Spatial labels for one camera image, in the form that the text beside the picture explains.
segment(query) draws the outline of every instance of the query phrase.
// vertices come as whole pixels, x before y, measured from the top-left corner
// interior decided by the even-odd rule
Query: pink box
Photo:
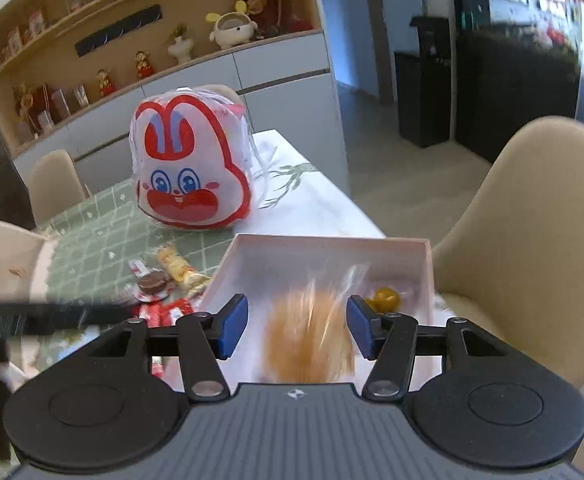
[[[340,282],[354,264],[370,265],[365,283],[354,294],[365,297],[379,286],[408,281],[414,284],[414,299],[412,304],[402,306],[401,311],[420,324],[433,322],[434,278],[428,240],[236,235],[197,309],[214,314],[236,293],[245,294],[248,299],[245,332],[232,357],[218,362],[231,390],[239,382],[262,382],[261,341],[272,299],[291,289],[303,288],[317,274],[324,282]],[[360,392],[374,362],[360,355],[354,340],[353,345],[355,375],[343,381],[354,382]],[[440,357],[417,358],[411,389],[420,388],[436,374],[439,363]],[[175,374],[177,370],[172,371],[172,380],[168,382],[173,388],[182,389],[180,374],[178,378]]]

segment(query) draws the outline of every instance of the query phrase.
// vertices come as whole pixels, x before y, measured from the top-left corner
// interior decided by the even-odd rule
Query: red candy wrapper
[[[159,379],[163,378],[163,361],[160,357],[152,358],[152,375]]]
[[[188,300],[176,300],[163,307],[162,326],[174,326],[181,316],[192,314],[192,306]]]
[[[155,328],[161,326],[162,308],[163,305],[160,301],[143,305],[139,310],[138,316],[145,319],[150,328]]]
[[[192,314],[192,306],[188,300],[176,300],[167,305],[161,301],[143,305],[138,316],[147,321],[150,328],[157,326],[174,326],[181,316]]]

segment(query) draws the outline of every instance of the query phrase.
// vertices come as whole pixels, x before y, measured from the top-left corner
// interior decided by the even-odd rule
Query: black cabinet
[[[574,117],[574,62],[476,33],[456,42],[456,141],[493,162],[510,138],[544,116]]]

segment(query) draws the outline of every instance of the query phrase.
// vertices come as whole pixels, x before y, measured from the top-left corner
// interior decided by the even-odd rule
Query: red mouth
[[[209,189],[197,189],[176,197],[150,189],[147,192],[147,203],[159,215],[184,222],[201,222],[212,218],[218,211],[216,195]]]

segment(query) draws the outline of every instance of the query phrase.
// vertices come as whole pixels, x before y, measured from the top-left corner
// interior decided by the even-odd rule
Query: table
[[[134,202],[129,180],[105,189],[41,226],[59,232],[52,251],[42,251],[32,296],[48,301],[109,299],[134,282],[128,260],[154,264],[152,251],[173,242],[193,266],[213,275],[235,233],[379,238],[384,234],[323,174],[278,132],[254,134],[259,154],[269,167],[265,200],[249,218],[231,229],[176,230],[153,221]],[[259,197],[264,179],[257,176]],[[83,333],[47,338],[38,353],[41,370],[85,342]]]

